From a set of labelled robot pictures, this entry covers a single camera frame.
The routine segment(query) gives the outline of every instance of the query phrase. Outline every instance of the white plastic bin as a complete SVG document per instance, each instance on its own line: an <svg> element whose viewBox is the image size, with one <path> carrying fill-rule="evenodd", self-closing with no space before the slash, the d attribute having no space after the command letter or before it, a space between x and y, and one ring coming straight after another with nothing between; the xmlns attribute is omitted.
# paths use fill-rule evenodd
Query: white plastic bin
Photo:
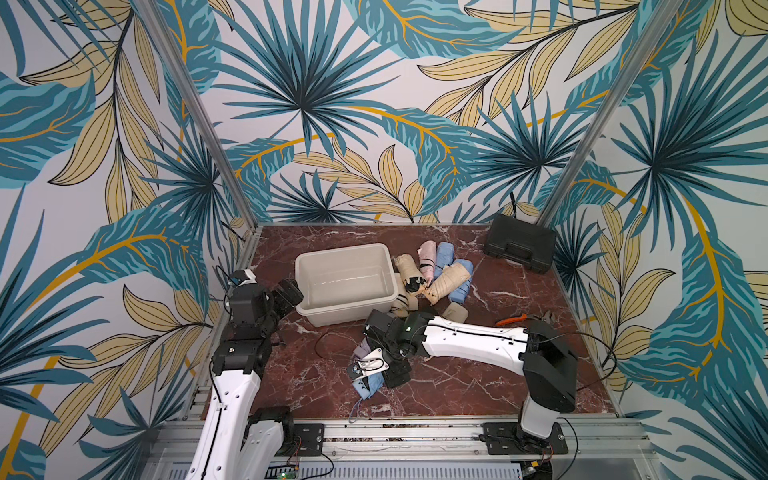
<svg viewBox="0 0 768 480"><path fill-rule="evenodd" d="M383 243L302 253L296 281L304 300L296 311L314 326L368 318L389 312L397 298L395 271Z"/></svg>

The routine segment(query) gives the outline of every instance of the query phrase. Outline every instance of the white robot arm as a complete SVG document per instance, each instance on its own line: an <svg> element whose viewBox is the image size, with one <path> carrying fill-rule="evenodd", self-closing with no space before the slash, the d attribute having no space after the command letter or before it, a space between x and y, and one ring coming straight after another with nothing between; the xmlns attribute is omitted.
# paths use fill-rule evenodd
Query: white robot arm
<svg viewBox="0 0 768 480"><path fill-rule="evenodd" d="M269 293L249 282L233 292L230 322L235 335L214 354L214 393L187 480L261 480L275 454L293 444L290 414L249 420L271 353L269 336L290 305L301 301L291 295L291 285L281 286L283 291ZM528 381L518 437L546 442L557 416L575 407L576 356L551 339L553 333L548 326L492 328L420 312L403 322L374 310L365 325L373 351L347 372L352 379L386 375L413 355L454 356L500 366Z"/></svg>

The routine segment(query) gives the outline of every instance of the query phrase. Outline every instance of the black plastic case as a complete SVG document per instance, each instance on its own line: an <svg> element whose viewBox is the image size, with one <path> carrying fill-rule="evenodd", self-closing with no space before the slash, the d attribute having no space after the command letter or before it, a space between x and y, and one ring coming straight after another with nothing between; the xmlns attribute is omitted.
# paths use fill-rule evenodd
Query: black plastic case
<svg viewBox="0 0 768 480"><path fill-rule="evenodd" d="M486 255L521 263L536 273L547 273L554 255L554 230L497 215L485 241Z"/></svg>

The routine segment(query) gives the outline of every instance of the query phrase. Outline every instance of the marble table surface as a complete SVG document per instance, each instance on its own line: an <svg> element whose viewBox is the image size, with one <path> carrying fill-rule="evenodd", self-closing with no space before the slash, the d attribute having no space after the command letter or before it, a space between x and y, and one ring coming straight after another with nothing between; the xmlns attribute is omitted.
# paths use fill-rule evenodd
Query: marble table surface
<svg viewBox="0 0 768 480"><path fill-rule="evenodd" d="M257 279L272 286L294 277L298 255L316 250L384 243L395 257L416 250L425 240L455 245L456 258L475 266L470 294L464 304L467 323L492 326L511 316L554 314L553 327L577 330L553 271L539 275L503 259L487 257L482 248L488 226L266 226L253 258ZM420 306L429 302L421 300ZM448 305L442 299L435 309ZM346 374L352 351L362 341L362 321L315 328L292 313L280 324L285 346L276 346L267 365L253 410L288 405L296 418L345 418L359 395ZM582 357L578 386L598 379L580 336L565 337ZM473 360L435 357L411 359L411 381L396 389L382 387L359 407L362 417L408 415L510 415L521 408L527 388L522 376ZM576 413L613 412L602 384L577 395Z"/></svg>

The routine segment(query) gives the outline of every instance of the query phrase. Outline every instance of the tropical leaf wallpaper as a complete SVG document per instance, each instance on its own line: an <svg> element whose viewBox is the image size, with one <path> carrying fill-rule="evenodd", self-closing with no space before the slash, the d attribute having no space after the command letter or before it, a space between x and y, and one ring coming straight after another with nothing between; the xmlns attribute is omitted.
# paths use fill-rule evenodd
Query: tropical leaf wallpaper
<svg viewBox="0 0 768 480"><path fill-rule="evenodd" d="M263 223L533 220L657 3L229 0L189 67Z"/></svg>
<svg viewBox="0 0 768 480"><path fill-rule="evenodd" d="M213 7L161 4L203 92ZM207 369L244 221L130 2L0 18L0 478L136 478Z"/></svg>
<svg viewBox="0 0 768 480"><path fill-rule="evenodd" d="M554 219L614 397L673 480L768 478L766 34L768 2L683 2Z"/></svg>

